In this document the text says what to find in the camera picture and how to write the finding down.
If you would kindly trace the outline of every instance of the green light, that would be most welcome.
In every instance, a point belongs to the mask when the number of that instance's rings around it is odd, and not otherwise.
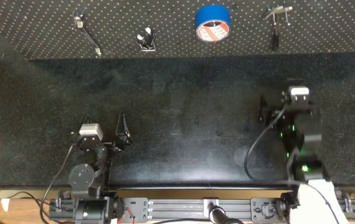
[[[307,172],[309,170],[308,166],[307,165],[303,165],[302,166],[302,171],[303,172]]]

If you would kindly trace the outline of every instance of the wooden floor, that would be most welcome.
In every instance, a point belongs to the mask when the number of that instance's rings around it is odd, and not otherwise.
[[[43,194],[42,191],[30,191],[30,193],[33,193],[33,195],[37,198],[40,198],[40,194]],[[56,192],[51,192],[50,197],[54,198]],[[231,193],[234,193],[234,191],[231,191],[229,193],[225,193],[225,196],[229,196]],[[8,197],[14,194],[13,191],[0,191],[0,198]],[[247,198],[247,197],[253,197],[254,195],[245,195],[245,196],[240,196],[240,194],[234,194],[235,198]],[[226,197],[220,197],[221,192],[216,191],[215,196],[219,198],[226,198]],[[44,211],[47,212],[49,210],[48,206],[44,206]],[[35,203],[33,199],[10,199],[9,201],[9,206],[8,206],[8,211],[5,212],[2,204],[1,204],[1,199],[0,199],[0,222],[1,223],[42,223],[40,216],[39,216],[39,207]]]

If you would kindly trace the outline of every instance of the blue tape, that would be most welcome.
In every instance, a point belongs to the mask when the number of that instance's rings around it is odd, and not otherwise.
[[[196,35],[206,42],[225,39],[231,32],[229,10],[224,6],[212,5],[198,10]]]

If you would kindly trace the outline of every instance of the red and white label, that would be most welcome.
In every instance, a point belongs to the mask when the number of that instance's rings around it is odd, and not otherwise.
[[[221,22],[221,21],[209,21],[207,22],[207,24],[211,22]],[[230,31],[230,27],[225,22],[221,22],[221,24],[217,26],[201,25],[197,30],[197,34],[198,37],[204,41],[216,42],[227,37],[229,31]]]

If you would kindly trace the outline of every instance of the perforated board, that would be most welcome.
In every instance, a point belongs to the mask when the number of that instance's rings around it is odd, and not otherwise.
[[[201,42],[195,33],[198,9],[221,4],[230,11],[232,33],[222,42]],[[291,25],[281,18],[280,49],[270,50],[268,6],[291,5]],[[201,57],[253,54],[355,52],[352,0],[0,0],[0,33],[28,59],[95,58],[93,45],[74,28],[83,11],[102,58]],[[140,52],[136,35],[152,27],[157,51]]]

